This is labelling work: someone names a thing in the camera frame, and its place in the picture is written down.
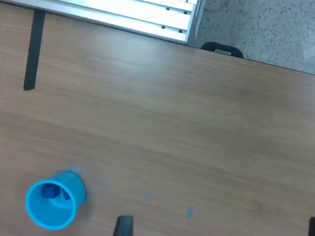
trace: blue plastic fragment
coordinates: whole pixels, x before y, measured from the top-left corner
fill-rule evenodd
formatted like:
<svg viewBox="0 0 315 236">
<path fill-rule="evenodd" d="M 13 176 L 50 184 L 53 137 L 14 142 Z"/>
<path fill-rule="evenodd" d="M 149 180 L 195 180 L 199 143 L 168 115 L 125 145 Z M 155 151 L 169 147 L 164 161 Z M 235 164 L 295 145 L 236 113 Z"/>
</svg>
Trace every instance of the blue plastic fragment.
<svg viewBox="0 0 315 236">
<path fill-rule="evenodd" d="M 186 218 L 192 219 L 192 207 L 187 209 Z"/>
<path fill-rule="evenodd" d="M 65 200 L 69 200 L 70 199 L 69 194 L 63 188 L 61 189 L 61 192 L 63 193 L 63 197 L 64 197 Z"/>
<path fill-rule="evenodd" d="M 147 200 L 147 202 L 151 202 L 151 199 L 150 199 L 150 197 L 148 196 L 148 194 L 146 194 L 146 193 L 142 193 L 142 197 L 145 199 L 145 200 Z"/>
<path fill-rule="evenodd" d="M 53 183 L 42 185 L 41 196 L 43 198 L 56 198 L 60 194 L 60 187 Z"/>
</svg>

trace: blue cup rim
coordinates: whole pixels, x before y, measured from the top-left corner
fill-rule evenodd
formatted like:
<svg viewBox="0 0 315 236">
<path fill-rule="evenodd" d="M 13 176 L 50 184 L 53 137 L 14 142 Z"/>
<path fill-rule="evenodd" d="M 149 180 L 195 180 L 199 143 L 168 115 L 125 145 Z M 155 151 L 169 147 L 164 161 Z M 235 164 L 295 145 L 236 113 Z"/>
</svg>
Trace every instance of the blue cup rim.
<svg viewBox="0 0 315 236">
<path fill-rule="evenodd" d="M 39 185 L 43 185 L 45 183 L 53 183 L 53 184 L 56 184 L 58 186 L 60 186 L 61 188 L 63 188 L 70 196 L 70 200 L 72 202 L 72 214 L 71 216 L 69 217 L 69 219 L 61 224 L 61 225 L 58 225 L 58 226 L 51 226 L 51 225 L 46 225 L 44 224 L 43 222 L 41 222 L 40 220 L 38 220 L 34 214 L 32 213 L 32 210 L 30 208 L 30 196 L 31 196 L 31 193 L 32 191 L 38 187 Z M 76 207 L 76 201 L 75 201 L 75 198 L 73 196 L 73 194 L 71 193 L 71 191 L 69 190 L 69 188 L 67 186 L 65 186 L 63 183 L 59 182 L 59 181 L 56 181 L 54 179 L 43 179 L 43 180 L 40 180 L 36 183 L 34 183 L 28 190 L 27 194 L 26 194 L 26 197 L 25 197 L 25 205 L 26 205 L 26 210 L 30 216 L 30 218 L 36 223 L 38 224 L 39 226 L 45 228 L 45 229 L 49 229 L 49 230 L 60 230 L 60 229 L 63 229 L 65 227 L 67 227 L 74 219 L 75 217 L 75 214 L 76 214 L 76 211 L 77 211 L 77 207 Z"/>
</svg>

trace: wooden table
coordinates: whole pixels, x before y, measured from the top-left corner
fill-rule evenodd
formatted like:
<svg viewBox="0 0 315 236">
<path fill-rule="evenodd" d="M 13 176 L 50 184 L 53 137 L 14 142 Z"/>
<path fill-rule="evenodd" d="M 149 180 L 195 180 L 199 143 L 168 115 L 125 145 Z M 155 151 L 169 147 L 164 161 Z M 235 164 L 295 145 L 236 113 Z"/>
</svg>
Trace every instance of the wooden table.
<svg viewBox="0 0 315 236">
<path fill-rule="evenodd" d="M 135 236 L 307 235 L 315 76 L 47 14 L 23 91 L 31 25 L 0 3 L 1 235 L 109 236 L 120 214 Z M 67 166 L 90 203 L 49 232 L 24 197 Z"/>
</svg>

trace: speckled floor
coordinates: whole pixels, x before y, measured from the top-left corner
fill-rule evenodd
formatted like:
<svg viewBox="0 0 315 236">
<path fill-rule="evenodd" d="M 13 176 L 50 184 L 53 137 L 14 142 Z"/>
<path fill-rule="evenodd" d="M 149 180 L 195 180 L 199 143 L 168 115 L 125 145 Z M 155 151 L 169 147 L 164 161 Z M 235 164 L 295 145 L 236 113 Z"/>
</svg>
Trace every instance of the speckled floor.
<svg viewBox="0 0 315 236">
<path fill-rule="evenodd" d="M 208 41 L 315 74 L 315 0 L 207 0 L 193 46 Z"/>
</svg>

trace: terrazzo floor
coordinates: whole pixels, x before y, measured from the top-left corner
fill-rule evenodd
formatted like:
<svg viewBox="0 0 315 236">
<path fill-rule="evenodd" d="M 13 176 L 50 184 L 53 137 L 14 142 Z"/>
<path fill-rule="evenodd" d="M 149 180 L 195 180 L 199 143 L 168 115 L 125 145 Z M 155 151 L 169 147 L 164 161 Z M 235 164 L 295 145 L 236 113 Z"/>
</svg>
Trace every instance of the terrazzo floor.
<svg viewBox="0 0 315 236">
<path fill-rule="evenodd" d="M 209 41 L 315 74 L 315 0 L 206 0 L 193 46 Z"/>
</svg>

